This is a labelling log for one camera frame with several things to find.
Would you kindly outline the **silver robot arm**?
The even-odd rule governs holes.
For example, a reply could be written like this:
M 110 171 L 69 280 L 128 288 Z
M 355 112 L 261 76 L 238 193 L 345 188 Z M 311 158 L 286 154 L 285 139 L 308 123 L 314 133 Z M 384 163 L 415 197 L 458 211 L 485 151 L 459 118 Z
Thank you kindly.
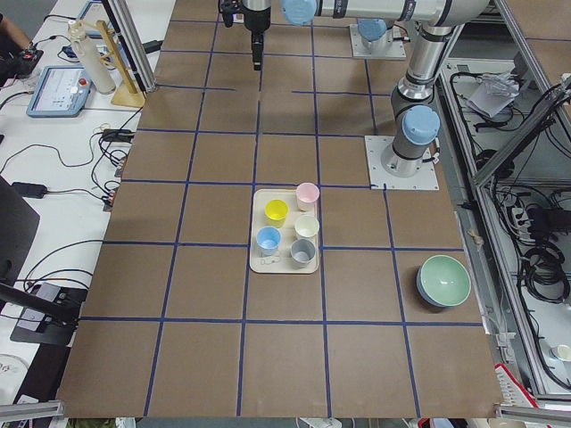
M 391 95 L 396 136 L 381 155 L 395 177 L 414 176 L 427 147 L 436 139 L 440 119 L 429 106 L 433 86 L 456 29 L 477 17 L 486 1 L 282 1 L 288 22 L 301 26 L 316 16 L 385 21 L 417 21 L 418 38 L 406 74 Z
M 394 20 L 357 19 L 361 43 L 371 54 L 387 50 L 393 44 Z

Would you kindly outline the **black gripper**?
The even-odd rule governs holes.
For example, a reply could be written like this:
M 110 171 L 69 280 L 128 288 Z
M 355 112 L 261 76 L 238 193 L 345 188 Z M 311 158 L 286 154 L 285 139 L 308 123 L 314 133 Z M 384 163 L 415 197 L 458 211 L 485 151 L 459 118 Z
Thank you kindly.
M 264 33 L 270 27 L 271 1 L 270 0 L 244 0 L 244 25 L 251 32 L 252 64 L 256 71 L 262 70 Z

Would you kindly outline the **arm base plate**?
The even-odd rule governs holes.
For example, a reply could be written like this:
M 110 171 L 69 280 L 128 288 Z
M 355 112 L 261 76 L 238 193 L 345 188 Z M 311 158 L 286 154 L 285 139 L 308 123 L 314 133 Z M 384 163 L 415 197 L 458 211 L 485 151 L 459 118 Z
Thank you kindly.
M 436 161 L 427 147 L 423 157 L 404 160 L 393 151 L 392 136 L 365 136 L 370 187 L 378 190 L 438 191 Z
M 405 46 L 401 37 L 401 32 L 392 28 L 392 35 L 384 34 L 376 41 L 368 41 L 364 38 L 357 24 L 349 26 L 352 46 L 352 56 L 358 59 L 380 59 L 388 61 L 404 61 L 406 59 Z

